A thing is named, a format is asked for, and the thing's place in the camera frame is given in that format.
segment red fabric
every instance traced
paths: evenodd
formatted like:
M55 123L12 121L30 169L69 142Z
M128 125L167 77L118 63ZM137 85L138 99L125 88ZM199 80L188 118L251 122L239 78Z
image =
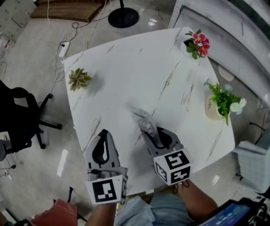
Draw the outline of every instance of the red fabric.
M33 226L77 226L77 206L59 199L50 210L37 215L31 224Z

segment gray floor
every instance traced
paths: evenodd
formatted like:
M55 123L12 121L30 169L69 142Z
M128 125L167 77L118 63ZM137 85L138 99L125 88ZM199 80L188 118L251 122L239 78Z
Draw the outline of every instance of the gray floor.
M89 48L120 39L126 36L166 29L175 0L125 0L127 7L139 11L140 21L127 29L116 29L109 26L107 19L100 21L89 43ZM117 8L115 0L112 10ZM155 19L155 25L150 26L150 19ZM38 101L50 92L54 84L54 58L56 43L71 31L71 21L51 20L52 31L46 19L31 20L12 48L6 61L8 63L4 82L10 88L23 87L36 97ZM81 29L78 36L71 42L69 55L86 49L95 23ZM213 63L217 73L217 64ZM227 83L218 73L222 85ZM236 78L228 82L234 91L247 99L248 104L240 116L231 116L232 127L236 141L248 137L254 141L260 131L248 126L249 121L262 124L263 114L257 112L258 98ZM37 139L32 140L32 147L19 151L13 157L7 156L10 163L17 163L15 170L10 170L12 180L0 177L0 192L5 199L5 205L19 219L29 218L49 209L53 199L68 197L69 187L74 188L72 203L79 206L80 213L88 217L92 209L85 187L86 166L81 153L78 138L73 127L69 108L66 84L58 82L53 90L54 98L48 102L43 119L48 122L63 124L61 131L41 127L45 133L43 140L47 142L46 150L41 150ZM57 168L63 149L68 151L67 160L62 176L57 175ZM8 167L7 161L0 162L1 167ZM230 198L240 199L243 196L255 198L255 193L242 187L235 177L238 164L235 156L230 153L221 160L204 170L194 174L192 180L207 194L212 196L218 204Z

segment gray cabinet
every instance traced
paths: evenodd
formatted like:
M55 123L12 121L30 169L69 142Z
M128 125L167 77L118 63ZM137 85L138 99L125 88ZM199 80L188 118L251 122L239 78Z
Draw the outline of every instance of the gray cabinet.
M35 9L32 0L0 0L0 32L16 41Z

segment flower pot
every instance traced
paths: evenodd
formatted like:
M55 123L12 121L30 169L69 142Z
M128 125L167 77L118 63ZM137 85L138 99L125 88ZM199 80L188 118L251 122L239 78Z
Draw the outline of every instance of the flower pot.
M183 42L181 43L180 49L181 49L182 54L183 54L185 57L187 57L187 58L193 58L193 57L192 57L192 53L189 53L189 52L186 51L186 46L189 45L189 42L193 43L192 40L186 40L186 41L183 41Z
M210 94L206 97L206 102L205 102L206 116L209 119L214 120L214 121L223 120L223 119L225 119L225 117L219 113L217 103L212 101L213 96L214 96L213 94Z

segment forearm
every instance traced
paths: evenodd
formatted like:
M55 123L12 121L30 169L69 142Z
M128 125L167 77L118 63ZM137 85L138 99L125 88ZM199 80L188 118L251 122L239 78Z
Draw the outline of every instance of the forearm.
M116 204L98 205L92 212L86 226L113 226Z
M188 180L189 187L179 185L178 193L182 198L190 216L195 219L201 219L208 216L212 211L218 208L215 201L202 192L194 183Z

